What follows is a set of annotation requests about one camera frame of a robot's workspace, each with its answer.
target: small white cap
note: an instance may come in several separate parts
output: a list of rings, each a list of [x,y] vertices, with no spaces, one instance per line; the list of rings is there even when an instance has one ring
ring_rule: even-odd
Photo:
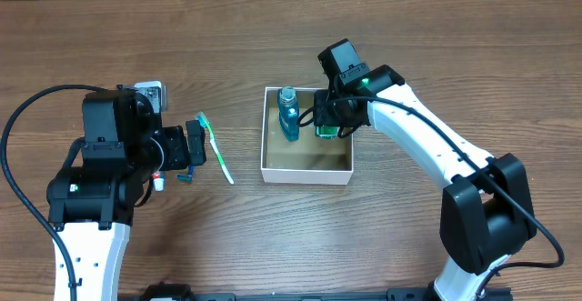
[[[157,192],[164,191],[164,178],[156,178],[154,179],[154,188]]]

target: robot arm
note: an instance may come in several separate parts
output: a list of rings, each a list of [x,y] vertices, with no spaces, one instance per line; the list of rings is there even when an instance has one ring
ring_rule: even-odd
[[[418,100],[409,85],[392,85],[379,92],[377,96],[414,107],[420,114],[435,123],[456,145],[460,145],[479,167],[487,167],[487,159],[493,158],[487,151],[470,144],[430,112]],[[406,110],[378,102],[368,102],[367,112],[370,125],[398,143],[431,177],[439,190],[450,186],[454,176],[470,176],[475,173],[475,170],[462,161],[457,152],[452,150],[435,130]],[[508,259],[509,255],[501,256],[489,266],[487,271],[503,264]],[[433,285],[435,294],[439,299],[446,301],[475,299],[476,291],[487,275],[487,271],[480,275],[468,273],[461,269],[452,258],[448,258],[443,272]]]
[[[430,285],[431,297],[476,299],[490,271],[536,234],[533,224],[495,194],[482,175],[493,177],[494,184],[533,214],[523,165],[511,154],[494,158],[469,143],[430,112],[392,68],[382,65],[370,71],[349,41],[331,45],[318,59],[329,87],[314,96],[314,125],[338,126],[339,137],[344,136],[345,126],[357,129],[371,125],[397,142],[423,168],[443,192],[440,235],[450,255],[443,272]],[[483,192],[494,194],[493,199],[483,204]]]
[[[117,300],[121,263],[143,183],[149,180],[151,191],[153,173],[206,161],[205,132],[198,121],[186,122],[187,141],[181,126],[162,127],[166,100],[160,82],[85,97],[85,137],[75,141],[46,191],[48,220],[70,255],[78,300]],[[83,165],[72,167],[79,149]],[[55,301],[68,301],[69,275],[56,243],[55,271]]]

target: blue object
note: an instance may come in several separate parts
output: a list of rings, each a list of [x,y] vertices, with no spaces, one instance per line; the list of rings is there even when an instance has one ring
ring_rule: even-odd
[[[276,95],[276,102],[279,104],[279,124],[283,134],[293,142],[299,139],[299,103],[297,93],[293,87],[283,87]]]
[[[177,174],[176,178],[182,182],[192,182],[192,174],[194,173],[194,166],[188,167],[188,174]]]

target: black mount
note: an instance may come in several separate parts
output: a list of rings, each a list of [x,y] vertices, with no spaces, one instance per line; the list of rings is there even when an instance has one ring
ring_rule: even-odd
[[[200,123],[186,122],[188,151],[182,127],[162,127],[161,106],[153,107],[150,99],[160,102],[159,97],[122,86],[85,96],[85,137],[71,145],[63,168],[46,189],[48,220],[57,231],[78,221],[96,221],[102,230],[114,222],[132,225],[143,183],[156,170],[185,169],[206,161]],[[72,167],[79,150],[83,165]]]
[[[511,154],[488,160],[482,171],[533,215],[523,164]],[[440,238],[448,254],[476,275],[501,256],[515,254],[536,235],[536,227],[520,211],[495,193],[483,204],[479,190],[493,191],[478,173],[453,177],[453,184],[443,189],[440,217]]]
[[[367,101],[333,101],[349,96],[376,96],[391,85],[405,83],[405,79],[388,65],[370,71],[347,39],[329,46],[317,59],[329,79],[329,86],[327,90],[317,91],[314,95],[315,126],[370,125]]]

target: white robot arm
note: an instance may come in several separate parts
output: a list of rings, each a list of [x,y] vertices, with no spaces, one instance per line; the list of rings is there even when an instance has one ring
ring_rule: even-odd
[[[478,166],[485,168],[488,165],[487,159],[493,157],[487,151],[469,143],[430,112],[409,85],[392,85],[377,96],[415,108],[459,145]],[[462,161],[458,153],[434,129],[406,110],[379,102],[368,102],[367,113],[370,125],[398,143],[431,177],[440,191],[452,184],[453,176],[470,176],[475,173],[475,169]],[[509,255],[501,256],[488,270],[508,259]],[[448,258],[443,272],[434,283],[434,289],[443,301],[474,300],[476,291],[487,274],[487,271],[480,275],[468,273],[452,258]]]

